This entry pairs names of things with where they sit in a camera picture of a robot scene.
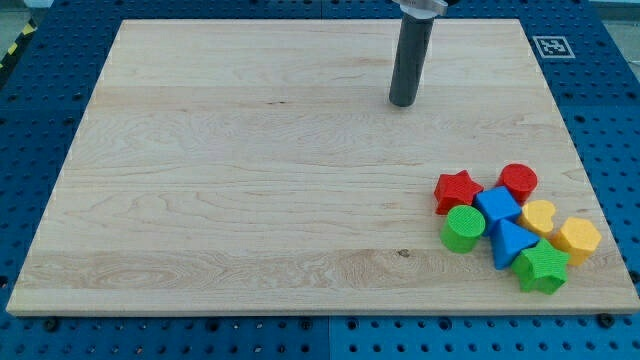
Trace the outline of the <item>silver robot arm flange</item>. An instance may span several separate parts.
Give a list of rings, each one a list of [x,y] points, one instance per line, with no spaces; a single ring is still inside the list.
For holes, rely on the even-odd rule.
[[[393,0],[403,13],[416,19],[431,19],[446,14],[449,4],[445,0]]]

